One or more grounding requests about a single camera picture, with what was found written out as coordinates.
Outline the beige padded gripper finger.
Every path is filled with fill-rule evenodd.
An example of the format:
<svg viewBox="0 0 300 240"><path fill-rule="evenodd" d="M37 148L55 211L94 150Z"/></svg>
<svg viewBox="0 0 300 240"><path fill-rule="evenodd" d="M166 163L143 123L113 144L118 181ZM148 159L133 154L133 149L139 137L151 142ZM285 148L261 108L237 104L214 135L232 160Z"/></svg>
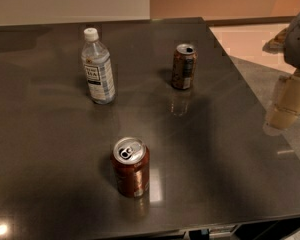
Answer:
<svg viewBox="0 0 300 240"><path fill-rule="evenodd" d="M299 116L300 69L296 69L292 75L279 77L265 121L271 128L284 130L289 128Z"/></svg>

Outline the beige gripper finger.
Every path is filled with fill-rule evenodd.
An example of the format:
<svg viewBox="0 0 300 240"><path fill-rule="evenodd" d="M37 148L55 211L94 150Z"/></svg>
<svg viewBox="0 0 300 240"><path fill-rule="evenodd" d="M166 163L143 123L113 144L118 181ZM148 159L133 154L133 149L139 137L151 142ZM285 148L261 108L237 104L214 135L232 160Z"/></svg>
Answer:
<svg viewBox="0 0 300 240"><path fill-rule="evenodd" d="M287 36L287 28L281 30L274 38L267 42L269 49L282 49Z"/></svg>

